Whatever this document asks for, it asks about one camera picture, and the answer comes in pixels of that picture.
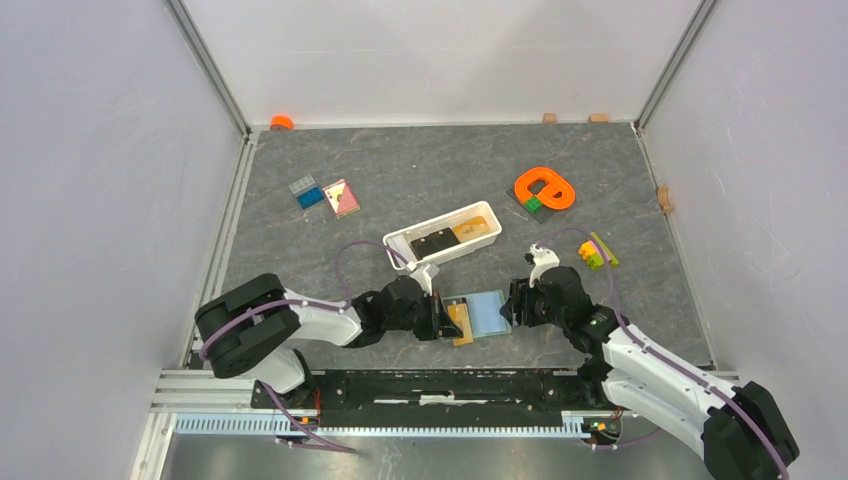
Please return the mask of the gold card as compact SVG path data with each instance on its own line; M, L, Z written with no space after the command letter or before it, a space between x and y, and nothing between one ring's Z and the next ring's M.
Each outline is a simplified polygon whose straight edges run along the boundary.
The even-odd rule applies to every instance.
M471 344L474 337L468 305L462 302L450 304L447 306L447 313L461 332L459 337L453 339L453 345L460 347Z

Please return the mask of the green card holder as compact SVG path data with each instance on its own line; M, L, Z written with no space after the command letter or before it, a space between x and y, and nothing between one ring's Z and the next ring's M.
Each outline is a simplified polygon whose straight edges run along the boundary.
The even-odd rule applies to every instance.
M468 308L472 335L475 339L507 335L512 332L511 323L501 314L505 305L502 290L490 290L447 297L442 300L445 307L464 303Z

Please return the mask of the white rectangular tray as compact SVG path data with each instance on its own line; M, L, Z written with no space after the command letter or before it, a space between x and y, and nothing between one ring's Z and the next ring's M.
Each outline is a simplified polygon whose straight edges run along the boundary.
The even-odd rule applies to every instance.
M443 264L492 245L502 225L486 201L396 230L383 236L395 270L411 272L419 264Z

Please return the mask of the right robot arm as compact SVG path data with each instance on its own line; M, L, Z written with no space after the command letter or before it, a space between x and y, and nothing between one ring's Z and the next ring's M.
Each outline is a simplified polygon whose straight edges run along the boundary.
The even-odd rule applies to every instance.
M572 267L514 279L502 315L554 325L587 359L577 392L591 408L634 412L687 445L715 479L785 479L800 448L773 395L719 378L653 342L619 311L593 302Z

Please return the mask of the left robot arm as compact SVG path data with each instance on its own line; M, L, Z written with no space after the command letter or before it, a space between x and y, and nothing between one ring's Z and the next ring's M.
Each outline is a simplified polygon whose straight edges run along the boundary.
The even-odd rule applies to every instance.
M247 375L295 408L312 399L314 381L303 355L285 347L288 340L364 348L390 331L408 331L420 341L463 334L429 277L407 275L345 303L303 296L284 288L277 275L262 274L202 305L194 321L200 356L216 377Z

